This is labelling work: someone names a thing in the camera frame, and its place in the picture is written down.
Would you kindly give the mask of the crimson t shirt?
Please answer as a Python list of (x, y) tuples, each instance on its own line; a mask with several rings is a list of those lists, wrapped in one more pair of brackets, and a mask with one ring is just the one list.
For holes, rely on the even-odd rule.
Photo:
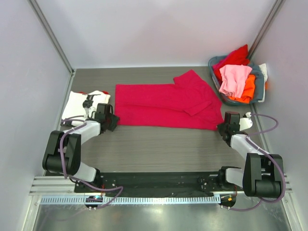
[(216, 130), (223, 122), (222, 103), (193, 71), (169, 84), (117, 84), (115, 113), (120, 124)]

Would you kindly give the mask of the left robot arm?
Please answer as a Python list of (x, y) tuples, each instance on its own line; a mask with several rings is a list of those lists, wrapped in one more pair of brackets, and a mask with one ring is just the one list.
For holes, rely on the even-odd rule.
[(113, 106), (99, 103), (91, 115), (75, 115), (61, 121), (62, 124), (79, 122), (69, 130), (54, 130), (50, 133), (42, 167), (50, 173), (62, 174), (75, 185), (85, 185), (95, 193), (103, 189), (100, 170), (81, 161), (81, 145), (88, 140), (114, 131), (120, 118), (114, 114)]

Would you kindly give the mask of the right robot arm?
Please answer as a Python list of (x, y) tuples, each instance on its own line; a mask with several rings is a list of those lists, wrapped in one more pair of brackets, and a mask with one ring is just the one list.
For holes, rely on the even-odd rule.
[(217, 126), (225, 143), (244, 158), (244, 168), (222, 167), (215, 178), (208, 180), (201, 176), (198, 182), (202, 190), (207, 189), (210, 183), (225, 191), (238, 186), (249, 197), (273, 203), (282, 199), (286, 191), (283, 159), (262, 149), (245, 132), (253, 125), (252, 116), (250, 112), (243, 116), (237, 112), (226, 112), (223, 123)]

